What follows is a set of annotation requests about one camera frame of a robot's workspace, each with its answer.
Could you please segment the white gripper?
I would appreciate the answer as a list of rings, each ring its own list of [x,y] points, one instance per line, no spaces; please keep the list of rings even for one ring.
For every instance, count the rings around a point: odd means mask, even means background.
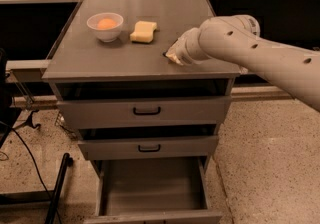
[[[210,57],[201,49],[199,44],[200,29],[192,28],[178,38],[171,50],[165,56],[178,65],[199,64]]]

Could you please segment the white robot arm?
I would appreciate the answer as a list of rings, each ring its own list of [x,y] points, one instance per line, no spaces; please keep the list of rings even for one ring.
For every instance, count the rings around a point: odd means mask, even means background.
[[[260,37],[249,15],[218,16],[184,32],[165,56],[178,65],[237,64],[320,111],[320,53]]]

